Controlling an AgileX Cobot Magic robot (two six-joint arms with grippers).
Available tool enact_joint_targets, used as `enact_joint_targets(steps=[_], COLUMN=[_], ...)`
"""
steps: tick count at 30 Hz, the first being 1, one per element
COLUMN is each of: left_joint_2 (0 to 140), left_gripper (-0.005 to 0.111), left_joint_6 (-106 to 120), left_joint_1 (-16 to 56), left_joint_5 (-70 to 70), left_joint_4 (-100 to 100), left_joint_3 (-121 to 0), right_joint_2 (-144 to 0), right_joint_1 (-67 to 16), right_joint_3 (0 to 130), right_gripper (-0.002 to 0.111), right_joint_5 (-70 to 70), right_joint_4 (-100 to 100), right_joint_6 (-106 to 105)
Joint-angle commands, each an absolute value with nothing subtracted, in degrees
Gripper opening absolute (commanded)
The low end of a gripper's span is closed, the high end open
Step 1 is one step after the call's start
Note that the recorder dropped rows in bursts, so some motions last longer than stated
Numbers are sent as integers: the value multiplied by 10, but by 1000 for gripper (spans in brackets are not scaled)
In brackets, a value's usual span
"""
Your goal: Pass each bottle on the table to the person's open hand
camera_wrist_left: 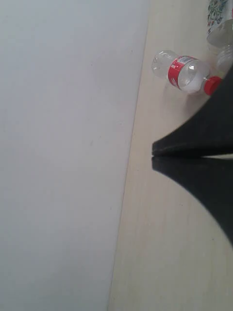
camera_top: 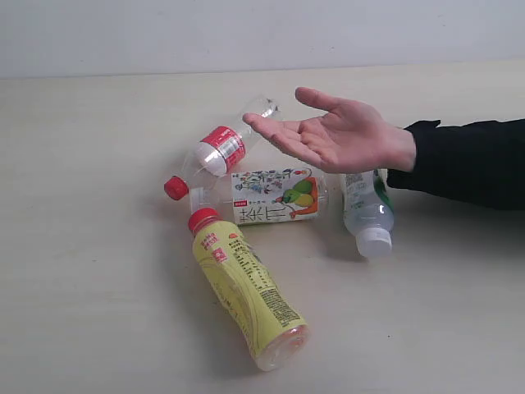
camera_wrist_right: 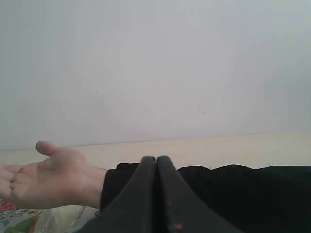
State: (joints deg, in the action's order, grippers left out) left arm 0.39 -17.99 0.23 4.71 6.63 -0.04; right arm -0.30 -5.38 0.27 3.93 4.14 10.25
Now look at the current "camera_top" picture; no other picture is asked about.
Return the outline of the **open bare human hand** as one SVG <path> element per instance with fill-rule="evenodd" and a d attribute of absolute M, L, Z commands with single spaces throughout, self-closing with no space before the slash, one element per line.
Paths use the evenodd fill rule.
<path fill-rule="evenodd" d="M 413 135 L 386 122 L 372 106 L 306 87 L 296 89 L 295 98 L 325 114 L 276 121 L 246 113 L 243 121 L 282 153 L 327 173 L 413 170 L 417 153 Z"/>

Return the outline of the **black sleeved forearm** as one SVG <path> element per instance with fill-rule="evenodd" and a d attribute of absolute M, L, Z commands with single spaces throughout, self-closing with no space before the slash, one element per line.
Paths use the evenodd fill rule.
<path fill-rule="evenodd" d="M 486 208 L 524 210 L 524 120 L 406 127 L 416 145 L 411 172 L 390 169 L 388 186 Z"/>

